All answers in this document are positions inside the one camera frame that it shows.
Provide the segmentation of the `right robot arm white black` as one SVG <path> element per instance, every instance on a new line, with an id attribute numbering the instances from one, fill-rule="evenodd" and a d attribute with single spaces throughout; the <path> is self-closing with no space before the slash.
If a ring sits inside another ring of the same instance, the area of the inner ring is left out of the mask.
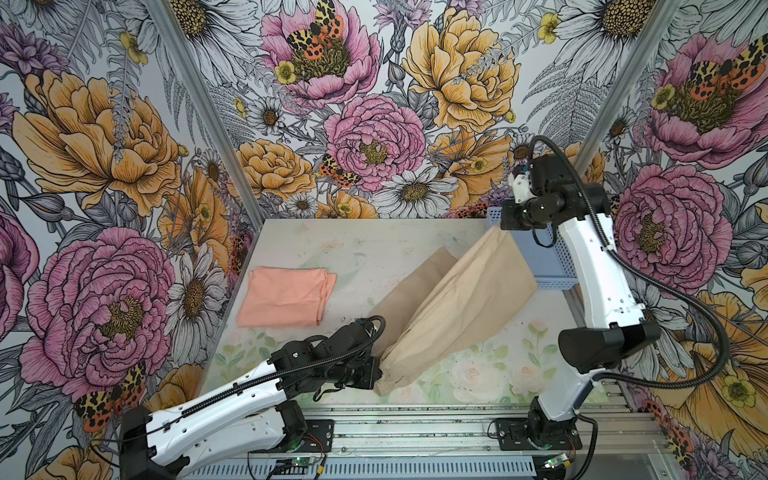
<path id="1" fill-rule="evenodd" d="M 660 329 L 645 323 L 643 307 L 613 257 L 613 222 L 601 185 L 583 183 L 568 159 L 549 154 L 532 160 L 512 187 L 513 198 L 502 205 L 502 229 L 552 229 L 572 260 L 584 324 L 559 333 L 561 362 L 550 387 L 532 400 L 525 418 L 496 420 L 496 436 L 504 451 L 576 450 L 582 446 L 577 415 L 597 382 L 658 340 Z"/>

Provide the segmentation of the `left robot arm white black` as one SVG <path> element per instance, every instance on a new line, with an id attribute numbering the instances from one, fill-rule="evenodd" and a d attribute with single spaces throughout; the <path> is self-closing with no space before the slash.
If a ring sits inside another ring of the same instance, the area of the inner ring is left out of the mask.
<path id="1" fill-rule="evenodd" d="M 123 479 L 179 479 L 237 454 L 297 449 L 309 427 L 296 399 L 370 390 L 386 321 L 359 318 L 330 336 L 290 341 L 239 378 L 181 405 L 124 413 L 117 441 Z"/>

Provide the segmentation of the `pink printed t-shirt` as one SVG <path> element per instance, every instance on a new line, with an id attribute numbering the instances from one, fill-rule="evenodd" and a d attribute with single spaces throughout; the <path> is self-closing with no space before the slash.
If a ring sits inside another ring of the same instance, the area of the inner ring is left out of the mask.
<path id="1" fill-rule="evenodd" d="M 309 328 L 318 326 L 337 282 L 326 269 L 257 267 L 236 323 L 240 328 Z"/>

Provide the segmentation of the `beige drawstring garment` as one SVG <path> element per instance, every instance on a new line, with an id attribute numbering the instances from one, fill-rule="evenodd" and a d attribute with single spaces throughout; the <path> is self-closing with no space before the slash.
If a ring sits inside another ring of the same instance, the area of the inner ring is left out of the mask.
<path id="1" fill-rule="evenodd" d="M 496 335 L 533 297 L 537 282 L 512 235 L 488 229 L 460 258 L 436 250 L 373 309 L 386 320 L 373 353 L 386 396 L 447 356 Z"/>

